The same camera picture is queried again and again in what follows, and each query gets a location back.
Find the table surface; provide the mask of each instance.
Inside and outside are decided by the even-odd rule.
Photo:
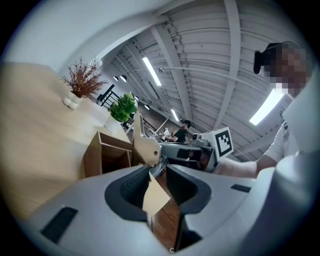
[[[104,128],[106,108],[88,98],[76,110],[63,105],[69,88],[49,67],[6,63],[0,75],[1,192],[15,217],[84,177],[82,158],[98,130],[130,143],[120,124]]]

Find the potted plant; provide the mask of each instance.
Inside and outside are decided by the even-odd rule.
[[[119,127],[117,124],[127,122],[130,114],[137,112],[138,108],[135,105],[134,97],[129,92],[120,97],[117,103],[113,103],[108,111],[110,115],[104,127],[113,132]]]
[[[63,99],[63,104],[75,110],[83,98],[90,97],[91,94],[97,95],[103,85],[108,84],[107,80],[100,80],[102,72],[97,73],[99,61],[94,59],[91,64],[84,63],[82,58],[79,62],[68,66],[70,79],[65,76],[62,80],[71,87],[71,91]]]

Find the black slot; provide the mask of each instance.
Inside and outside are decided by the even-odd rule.
[[[202,239],[196,232],[188,230],[185,218],[180,218],[178,226],[178,234],[175,240],[175,251],[182,250]]]
[[[211,198],[211,188],[174,165],[166,166],[166,185],[182,216],[199,213]]]
[[[176,157],[177,158],[187,159],[189,157],[189,150],[187,150],[187,149],[179,149]]]
[[[76,209],[62,208],[41,230],[41,234],[57,244],[77,213],[78,210]]]
[[[251,190],[251,187],[243,186],[243,185],[239,185],[239,184],[234,184],[234,185],[232,185],[230,188],[231,188],[231,189],[234,189],[234,190],[246,192],[246,193],[249,193],[250,190]]]
[[[148,165],[141,167],[109,184],[104,199],[110,209],[128,221],[147,222],[147,213],[142,210],[144,196],[149,186]]]

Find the black cap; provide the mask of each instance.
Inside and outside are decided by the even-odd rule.
[[[188,126],[188,128],[191,127],[191,122],[189,120],[182,120],[181,121],[183,124],[186,124]]]
[[[258,50],[254,52],[253,72],[255,74],[259,74],[261,67],[263,67],[264,65],[270,62],[270,59],[271,59],[270,49],[274,49],[276,46],[280,46],[280,45],[282,45],[282,42],[272,42],[268,44],[268,46],[263,52],[260,52]]]

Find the fluorescent light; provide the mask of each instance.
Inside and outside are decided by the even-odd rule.
[[[280,92],[279,89],[273,89],[259,110],[250,119],[250,122],[255,126],[259,124],[271,112],[271,110],[274,109],[283,95],[284,94]]]
[[[148,60],[148,58],[147,58],[147,57],[144,57],[142,60],[144,61],[146,67],[147,67],[148,70],[150,71],[151,76],[153,77],[156,85],[157,85],[157,86],[161,86],[161,83],[160,83],[160,81],[159,81],[159,78],[157,77],[156,72],[154,71],[153,67],[151,66],[151,63],[150,63],[150,61]]]
[[[172,114],[173,114],[173,116],[174,116],[175,120],[177,120],[177,121],[179,122],[179,119],[178,119],[178,117],[177,117],[176,112],[175,112],[173,109],[171,109],[171,112],[172,112]]]

